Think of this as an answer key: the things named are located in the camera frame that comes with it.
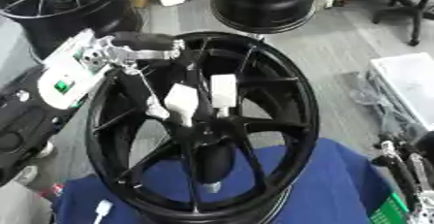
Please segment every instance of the chair wheel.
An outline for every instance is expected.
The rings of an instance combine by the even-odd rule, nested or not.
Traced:
[[[396,1],[395,1],[395,0],[390,0],[390,1],[388,2],[388,6],[389,6],[389,7],[395,7],[395,6],[396,6]]]
[[[411,40],[411,41],[409,42],[409,46],[411,46],[411,47],[415,47],[415,46],[417,46],[419,43],[420,43],[420,41],[418,41],[418,40]]]
[[[380,19],[377,16],[374,16],[374,18],[372,18],[372,23],[378,24],[380,23]]]

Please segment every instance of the black wheel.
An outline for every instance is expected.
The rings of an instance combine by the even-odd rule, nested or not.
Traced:
[[[410,46],[410,47],[416,47],[419,43],[420,43],[419,40],[411,40],[411,41],[409,42],[409,46]]]
[[[0,0],[0,15],[23,27],[32,55],[40,59],[85,28],[104,36],[142,26],[128,0]]]
[[[91,103],[86,131],[90,161],[114,194],[155,223],[269,223],[286,203],[289,187],[305,167],[318,139],[319,111],[314,92],[287,56],[257,40],[216,32],[178,38],[194,52],[204,88],[209,88],[212,75],[236,74],[238,106],[229,117],[194,119],[191,139],[180,138],[180,127],[158,121],[166,131],[166,141],[137,164],[129,164],[135,135],[149,117],[135,108],[116,79],[108,80]],[[166,96],[171,85],[170,69],[147,74],[160,98]],[[263,117],[252,116],[245,104],[259,108]],[[252,145],[252,136],[263,132],[277,133],[286,148],[270,172],[264,171]],[[203,156],[212,156],[212,152],[206,153],[210,147],[220,149],[219,154],[226,154],[223,157],[229,160],[233,159],[232,151],[242,154],[251,168],[253,186],[228,199],[203,201],[198,188],[203,183],[201,171],[212,167]],[[190,185],[185,189],[190,192],[189,201],[169,199],[143,181],[143,172],[166,159],[182,164]]]

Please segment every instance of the blue cloth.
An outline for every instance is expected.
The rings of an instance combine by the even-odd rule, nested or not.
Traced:
[[[256,150],[267,173],[280,161],[284,147]],[[143,183],[168,198],[188,200],[187,181],[176,161],[164,161],[143,177]],[[252,186],[252,172],[243,156],[237,154],[235,168],[223,181],[217,194],[201,195],[217,201],[237,195]],[[290,199],[274,223],[366,224],[368,216],[390,195],[391,189],[369,161],[346,147],[327,139],[318,141],[305,171],[293,186]],[[95,208],[107,199],[114,208],[105,224],[140,223],[136,212],[113,196],[95,176],[68,181],[62,196],[53,205],[58,224],[92,223]]]

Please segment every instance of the floor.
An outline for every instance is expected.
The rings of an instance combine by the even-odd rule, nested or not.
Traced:
[[[321,108],[321,136],[334,139],[362,154],[374,156],[378,120],[370,110],[350,98],[356,72],[373,58],[427,51],[434,56],[434,21],[423,24],[422,42],[406,45],[410,21],[393,18],[374,25],[370,18],[387,0],[352,0],[345,7],[319,9],[304,26],[270,35],[267,42],[286,53],[310,79]],[[179,34],[198,30],[236,32],[219,23],[209,10],[209,0],[193,0],[180,6],[158,5],[142,10],[144,31]],[[28,45],[15,23],[0,17],[0,84],[34,65]],[[31,187],[43,189],[53,182],[92,172],[83,144],[84,106],[53,141],[56,155],[37,162],[41,176]]]

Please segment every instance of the wheel spoke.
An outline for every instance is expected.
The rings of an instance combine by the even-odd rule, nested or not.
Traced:
[[[113,125],[119,123],[121,120],[125,119],[128,115],[130,115],[131,113],[133,113],[135,111],[136,111],[136,108],[131,108],[131,109],[121,113],[117,117],[112,118],[111,120],[107,121],[106,123],[95,127],[93,129],[93,132],[94,133],[101,132],[101,131],[109,128],[109,127],[112,127]]]
[[[16,2],[14,2],[13,4],[8,5],[4,10],[5,11],[11,11],[14,8],[16,8],[22,4],[27,4],[28,1],[33,1],[33,0],[18,0]]]
[[[193,212],[200,212],[202,208],[202,200],[199,193],[199,186],[197,181],[198,173],[196,170],[196,161],[193,156],[194,139],[193,136],[189,134],[189,131],[184,133],[185,130],[187,129],[181,130],[181,132],[183,132],[182,134],[178,133],[177,140],[179,141],[181,146],[182,166],[188,177],[191,208]]]
[[[251,57],[252,57],[252,53],[254,53],[256,51],[256,46],[251,46],[250,49],[247,51],[246,55],[244,56],[242,62],[239,64],[238,68],[236,68],[236,74],[242,74],[245,69],[247,64],[249,63]]]
[[[121,173],[114,181],[123,180],[126,176],[130,176],[131,183],[135,188],[141,187],[141,177],[143,172],[149,167],[155,165],[159,161],[171,157],[179,153],[179,145],[173,140],[164,142],[149,154],[144,156],[136,165]]]
[[[248,133],[274,131],[289,134],[296,139],[300,139],[308,131],[308,125],[305,123],[292,123],[283,120],[254,117],[242,117],[241,121],[244,123]]]
[[[247,137],[247,133],[241,126],[234,126],[231,130],[232,138],[236,143],[238,149],[244,155],[253,170],[253,175],[255,178],[255,187],[259,190],[266,189],[266,178],[263,165],[259,161],[257,155],[255,154],[255,149]]]

